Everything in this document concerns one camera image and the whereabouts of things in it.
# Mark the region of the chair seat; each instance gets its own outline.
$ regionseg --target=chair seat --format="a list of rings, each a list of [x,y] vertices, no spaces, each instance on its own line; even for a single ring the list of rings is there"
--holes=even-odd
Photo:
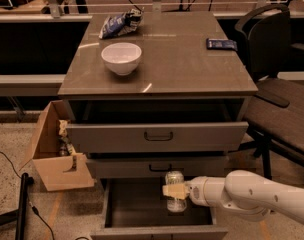
[[[280,108],[253,97],[244,119],[272,139],[304,152],[304,86],[277,78],[260,81],[257,86],[287,99],[290,105]]]

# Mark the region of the chair armrest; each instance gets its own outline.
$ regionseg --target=chair armrest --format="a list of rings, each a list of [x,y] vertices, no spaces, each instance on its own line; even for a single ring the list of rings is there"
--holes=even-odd
[[[304,44],[302,43],[294,43],[291,45],[292,48],[304,51]]]
[[[254,96],[280,108],[286,108],[290,105],[290,102],[288,100],[266,90],[259,89],[259,91]]]

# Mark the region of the drawer handle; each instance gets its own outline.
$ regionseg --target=drawer handle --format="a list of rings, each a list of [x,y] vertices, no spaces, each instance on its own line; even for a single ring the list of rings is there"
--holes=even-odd
[[[147,132],[144,132],[144,139],[147,141],[170,141],[173,139],[173,132],[169,132],[169,135],[165,136],[151,136]]]
[[[149,170],[151,172],[169,172],[172,171],[172,164],[169,164],[169,167],[167,169],[153,169],[152,165],[149,164]]]

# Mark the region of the gray tabletop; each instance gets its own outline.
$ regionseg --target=gray tabletop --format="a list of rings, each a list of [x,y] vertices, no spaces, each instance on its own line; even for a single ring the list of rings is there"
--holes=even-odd
[[[135,33],[100,40],[106,17],[93,16],[59,90],[61,98],[244,97],[257,91],[236,52],[206,49],[206,38],[226,38],[211,12],[145,13]],[[135,43],[143,52],[138,68],[128,76],[109,71],[101,58],[101,51],[117,42]]]

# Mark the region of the black metal stand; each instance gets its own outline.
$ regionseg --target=black metal stand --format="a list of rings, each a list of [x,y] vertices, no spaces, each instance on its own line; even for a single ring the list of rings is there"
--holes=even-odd
[[[29,177],[27,173],[23,173],[21,177],[21,187],[20,187],[20,199],[19,207],[17,210],[7,212],[0,215],[0,226],[17,221],[16,223],[16,240],[24,239],[24,227],[25,227],[25,214],[26,214],[26,203],[28,197],[28,185],[34,183],[32,177]]]

